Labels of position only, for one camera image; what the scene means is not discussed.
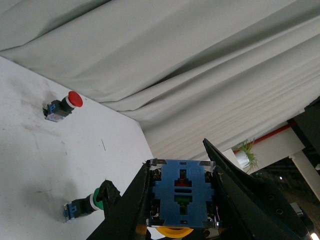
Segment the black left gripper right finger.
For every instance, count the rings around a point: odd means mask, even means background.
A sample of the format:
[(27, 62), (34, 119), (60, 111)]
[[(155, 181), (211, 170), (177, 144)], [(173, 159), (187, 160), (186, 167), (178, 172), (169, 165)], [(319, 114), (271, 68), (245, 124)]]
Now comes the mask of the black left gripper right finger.
[(293, 207), (268, 179), (237, 168), (212, 143), (203, 140), (215, 163), (217, 213), (221, 240), (306, 240), (308, 229)]

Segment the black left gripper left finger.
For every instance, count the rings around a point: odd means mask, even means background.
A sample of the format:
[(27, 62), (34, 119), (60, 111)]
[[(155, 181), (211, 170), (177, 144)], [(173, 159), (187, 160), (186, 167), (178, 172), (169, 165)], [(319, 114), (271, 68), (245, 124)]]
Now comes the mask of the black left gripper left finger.
[(146, 220), (149, 209), (150, 166), (142, 165), (110, 214), (89, 240), (150, 240)]

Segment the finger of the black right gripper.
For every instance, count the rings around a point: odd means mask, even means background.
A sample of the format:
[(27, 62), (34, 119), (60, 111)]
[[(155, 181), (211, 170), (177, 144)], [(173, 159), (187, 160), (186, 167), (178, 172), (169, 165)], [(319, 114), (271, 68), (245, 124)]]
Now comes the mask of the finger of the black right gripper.
[(103, 210), (106, 218), (121, 199), (120, 191), (110, 180), (105, 180), (96, 195), (97, 206)]

